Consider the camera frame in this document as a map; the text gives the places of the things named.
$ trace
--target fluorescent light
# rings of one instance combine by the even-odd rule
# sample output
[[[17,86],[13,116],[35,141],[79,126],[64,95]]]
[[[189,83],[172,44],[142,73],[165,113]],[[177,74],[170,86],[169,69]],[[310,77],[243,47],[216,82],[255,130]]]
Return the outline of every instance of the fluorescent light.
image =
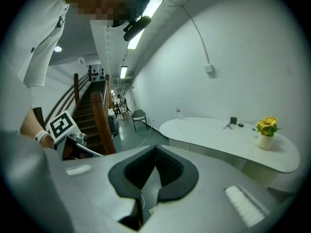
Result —
[[[120,79],[124,79],[124,78],[125,78],[126,71],[127,71],[127,67],[122,67],[122,68],[121,68]]]
[[[61,50],[62,50],[62,48],[59,47],[59,46],[56,46],[56,47],[54,48],[54,51],[55,51],[55,52],[60,52]]]
[[[150,0],[150,2],[147,5],[147,8],[145,9],[144,13],[142,16],[149,16],[150,18],[154,15],[158,7],[161,5],[163,0]],[[142,33],[144,33],[143,29],[140,31],[129,43],[127,48],[128,49],[135,49],[137,47],[137,44],[142,36]]]

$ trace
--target gray floor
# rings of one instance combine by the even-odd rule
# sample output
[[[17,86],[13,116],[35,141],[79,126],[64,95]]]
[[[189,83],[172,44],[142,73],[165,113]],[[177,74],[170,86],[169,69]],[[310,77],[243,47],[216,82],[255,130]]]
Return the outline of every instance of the gray floor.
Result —
[[[146,129],[146,124],[141,121],[135,122],[136,131],[134,130],[134,125],[132,118],[129,116],[126,120],[118,119],[119,123],[119,135],[113,138],[113,143],[116,152],[122,152],[126,150],[135,149],[143,140],[148,136],[150,127]],[[158,134],[156,131],[151,130],[150,136],[144,141],[142,146],[162,144],[168,145],[169,141]]]
[[[135,149],[139,144],[148,136],[150,127],[146,129],[146,125],[141,122],[135,122],[136,131],[134,130],[133,121],[131,117],[127,120],[118,120],[119,122],[119,135],[113,138],[113,143],[116,148],[116,152]],[[158,134],[156,131],[151,130],[150,136],[144,141],[142,146],[162,144],[168,145],[169,141]],[[143,223],[145,223],[151,216],[149,210],[156,206],[157,195],[161,188],[160,176],[156,168],[154,168],[152,174],[147,180],[145,186],[141,190],[143,199],[141,199],[141,205],[144,206],[142,210]]]

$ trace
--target white desk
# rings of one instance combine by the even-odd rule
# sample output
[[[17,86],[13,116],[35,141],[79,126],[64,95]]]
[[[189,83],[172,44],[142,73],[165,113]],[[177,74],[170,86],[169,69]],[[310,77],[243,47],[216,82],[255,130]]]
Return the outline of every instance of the white desk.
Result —
[[[270,150],[257,146],[258,135],[254,125],[231,125],[229,120],[214,118],[182,118],[165,122],[160,132],[170,139],[170,146],[223,159],[239,168],[264,186],[277,173],[295,171],[300,163],[296,146],[286,137],[275,133]]]

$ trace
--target flower pot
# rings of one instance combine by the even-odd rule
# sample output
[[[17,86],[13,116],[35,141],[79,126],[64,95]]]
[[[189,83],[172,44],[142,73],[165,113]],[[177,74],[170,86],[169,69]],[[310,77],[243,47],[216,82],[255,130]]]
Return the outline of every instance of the flower pot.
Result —
[[[270,150],[272,143],[273,143],[273,136],[266,136],[261,134],[258,137],[257,146],[263,150]]]

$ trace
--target chair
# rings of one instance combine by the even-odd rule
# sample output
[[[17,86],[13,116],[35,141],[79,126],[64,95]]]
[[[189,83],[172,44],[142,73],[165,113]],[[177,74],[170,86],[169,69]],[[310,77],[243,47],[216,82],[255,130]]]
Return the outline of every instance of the chair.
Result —
[[[143,110],[136,110],[133,112],[132,120],[133,120],[135,132],[136,132],[135,121],[142,121],[144,119],[146,120],[146,128],[148,130],[146,113]]]

